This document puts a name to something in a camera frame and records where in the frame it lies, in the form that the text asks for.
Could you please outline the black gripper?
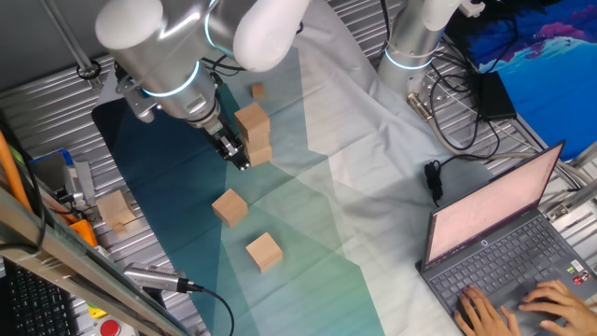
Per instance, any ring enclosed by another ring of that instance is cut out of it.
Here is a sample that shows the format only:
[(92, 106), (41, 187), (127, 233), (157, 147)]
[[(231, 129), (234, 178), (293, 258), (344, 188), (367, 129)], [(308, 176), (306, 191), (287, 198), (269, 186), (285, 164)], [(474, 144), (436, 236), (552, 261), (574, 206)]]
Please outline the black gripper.
[(232, 162), (240, 171), (251, 167), (243, 142), (225, 121), (211, 119), (202, 128), (209, 143), (223, 159)]

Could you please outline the person's left hand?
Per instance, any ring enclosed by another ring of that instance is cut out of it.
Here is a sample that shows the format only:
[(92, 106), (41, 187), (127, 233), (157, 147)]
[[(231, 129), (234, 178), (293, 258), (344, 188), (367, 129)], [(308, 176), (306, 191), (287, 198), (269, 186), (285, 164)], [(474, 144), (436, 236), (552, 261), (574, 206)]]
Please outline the person's left hand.
[(517, 317), (504, 306), (497, 312), (477, 287), (466, 287), (459, 302), (464, 312), (455, 311), (453, 318), (464, 335), (521, 336)]

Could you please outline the person's right hand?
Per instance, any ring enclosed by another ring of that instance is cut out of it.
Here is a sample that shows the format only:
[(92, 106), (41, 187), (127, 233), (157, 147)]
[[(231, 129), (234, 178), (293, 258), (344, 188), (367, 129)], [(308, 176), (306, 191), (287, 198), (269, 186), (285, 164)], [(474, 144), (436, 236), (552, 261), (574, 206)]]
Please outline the person's right hand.
[(562, 326), (551, 320), (540, 322), (542, 329), (556, 335), (596, 336), (596, 313), (560, 280), (538, 283), (536, 289), (524, 297), (519, 309), (563, 318)]

